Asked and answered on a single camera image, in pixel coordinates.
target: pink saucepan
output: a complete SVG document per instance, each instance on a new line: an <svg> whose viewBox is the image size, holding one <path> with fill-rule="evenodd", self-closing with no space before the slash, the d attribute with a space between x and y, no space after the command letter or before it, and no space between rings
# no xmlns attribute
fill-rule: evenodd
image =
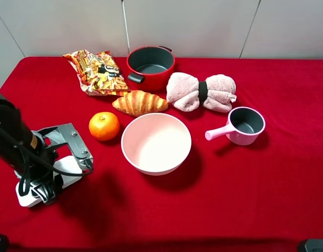
<svg viewBox="0 0 323 252"><path fill-rule="evenodd" d="M132 166L149 175L174 171L191 149L191 135L177 118L164 113L145 114L124 130L122 152Z"/></svg>
<svg viewBox="0 0 323 252"><path fill-rule="evenodd" d="M256 110L247 107L234 108L229 112L226 126L206 131L208 141L221 135L227 135L230 141L238 145L253 143L265 128L263 116Z"/></svg>

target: croissant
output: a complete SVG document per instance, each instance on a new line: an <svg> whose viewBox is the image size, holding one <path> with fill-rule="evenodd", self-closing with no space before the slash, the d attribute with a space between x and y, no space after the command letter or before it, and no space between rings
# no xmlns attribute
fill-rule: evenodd
<svg viewBox="0 0 323 252"><path fill-rule="evenodd" d="M168 102L155 94L133 90L114 101L113 107L120 112L139 117L167 109Z"/></svg>

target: saucepan handle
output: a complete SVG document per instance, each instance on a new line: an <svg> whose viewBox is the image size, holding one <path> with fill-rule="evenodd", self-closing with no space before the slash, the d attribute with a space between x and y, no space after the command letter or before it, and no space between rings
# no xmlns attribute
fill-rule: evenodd
<svg viewBox="0 0 323 252"><path fill-rule="evenodd" d="M138 74L136 74L136 73L134 73L134 72L131 72L131 73L128 75L128 79L129 79L129 80L131 80L131 81L133 81L133 82L136 82L136 83L139 83L139 84L143 83L144 78L145 78L144 76L138 75Z"/></svg>
<svg viewBox="0 0 323 252"><path fill-rule="evenodd" d="M166 50L169 50L169 51L172 51L172 49L170 49L170 48L168 48L168 47L166 47L166 46L159 46L159 47L161 47L161 48L163 48L163 49L166 49Z"/></svg>
<svg viewBox="0 0 323 252"><path fill-rule="evenodd" d="M206 139L208 141L210 141L210 140L213 140L214 138L217 138L221 135L229 134L233 131L235 131L234 127L231 124L227 124L226 126L215 129L215 130L206 131L204 136L206 137Z"/></svg>

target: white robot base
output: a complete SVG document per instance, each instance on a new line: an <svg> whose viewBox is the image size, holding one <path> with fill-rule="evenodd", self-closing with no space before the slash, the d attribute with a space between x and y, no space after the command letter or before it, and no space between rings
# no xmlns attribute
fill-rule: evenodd
<svg viewBox="0 0 323 252"><path fill-rule="evenodd" d="M59 159L58 161L56 161L54 163L53 166L54 166L54 168L56 168L60 171L63 171L63 172L82 173L81 167L79 167L74 156L72 156L72 155L66 156L62 159ZM62 176L62 180L63 180L63 186L62 186L63 189L82 178L80 176L79 177L78 176L65 176L65 175L60 175L60 176ZM31 190L29 191L29 193L27 195L20 196L20 194L18 193L18 186L19 186L19 182L16 185L16 194L17 194L19 204L21 206L32 207L32 206L38 204L39 202L41 202L40 198L34 198L32 196Z"/></svg>

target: bowl rim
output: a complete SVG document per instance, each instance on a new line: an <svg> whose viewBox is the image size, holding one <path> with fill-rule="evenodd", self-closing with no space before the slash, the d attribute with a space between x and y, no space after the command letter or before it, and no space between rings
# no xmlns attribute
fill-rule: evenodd
<svg viewBox="0 0 323 252"><path fill-rule="evenodd" d="M183 160L182 160L179 164L177 164L175 167L170 167L170 168L168 168L168 169L163 169L163 170L161 170L161 171L149 171L149 170L145 170L145 169L143 169L143 168L141 168L141 167L137 166L136 164L134 164L134 163L133 163L133 162L128 158L128 156L126 155L126 153L125 153L125 151L124 151L124 148L123 148L123 138L124 138L124 134L125 134L126 130L127 130L127 129L131 126L131 124L133 124L135 121L139 120L140 118L147 117L147 116L153 116L153 115L156 115L156 114L157 114L157 115L168 116L168 117L171 117L171 118L175 119L176 121L180 122L180 123L182 124L182 126L184 126L184 127L185 127L186 132L188 133L189 140L190 140L190 144L189 144L189 146L188 146L188 151L187 151L186 155L184 156ZM167 171L170 171L170 170L172 170L172 169L174 169L174 168L178 167L178 166L179 166L179 165L181 165L181 164L182 164L182 162L187 158L187 156L188 156L188 154L189 154L189 152L190 152L191 148L192 148L192 136L191 136L191 134L190 134L190 132L189 132L188 128L186 127L186 125L185 125L185 124L184 124L180 119L178 119L178 118L174 117L173 115L166 114L166 113L148 113L148 114L141 115L140 117L137 117L136 119L134 119L133 121L131 121L131 122L128 124L128 126L127 126L127 127L125 128L125 130L123 131L123 134L122 134L122 137L121 137L121 149L122 149L122 153L123 153L123 155L125 156L125 158L128 160L128 162L129 162L133 167L135 167L135 168L136 168L136 169L138 169L139 171L147 172L147 173L156 173L156 174L157 174L157 173L165 173L165 172L167 172Z"/></svg>

